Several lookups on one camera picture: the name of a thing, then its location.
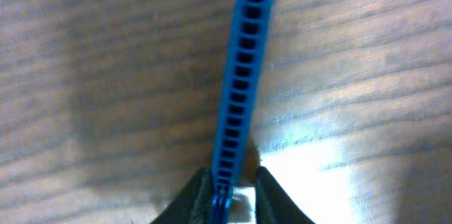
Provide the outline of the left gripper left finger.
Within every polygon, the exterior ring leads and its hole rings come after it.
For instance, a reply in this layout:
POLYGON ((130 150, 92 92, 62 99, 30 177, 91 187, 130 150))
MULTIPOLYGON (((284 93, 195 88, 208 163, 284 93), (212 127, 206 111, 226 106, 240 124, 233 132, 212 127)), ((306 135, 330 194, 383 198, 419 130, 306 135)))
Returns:
POLYGON ((210 172, 201 168, 150 224, 207 224, 213 199, 210 172))

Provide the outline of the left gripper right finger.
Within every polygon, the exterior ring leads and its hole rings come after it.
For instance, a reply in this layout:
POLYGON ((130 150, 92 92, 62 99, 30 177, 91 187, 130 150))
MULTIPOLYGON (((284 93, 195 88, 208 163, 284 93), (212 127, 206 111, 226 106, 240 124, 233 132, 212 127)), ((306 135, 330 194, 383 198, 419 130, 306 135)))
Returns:
POLYGON ((263 166, 256 171, 257 224, 314 224, 263 166))

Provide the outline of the blue disposable razor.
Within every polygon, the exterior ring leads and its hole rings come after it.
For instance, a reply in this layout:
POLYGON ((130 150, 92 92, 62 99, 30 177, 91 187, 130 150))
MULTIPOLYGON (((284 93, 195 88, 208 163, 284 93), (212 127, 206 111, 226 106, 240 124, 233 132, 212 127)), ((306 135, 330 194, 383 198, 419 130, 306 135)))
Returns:
POLYGON ((226 224, 242 171, 273 0, 235 0, 213 161, 212 224, 226 224))

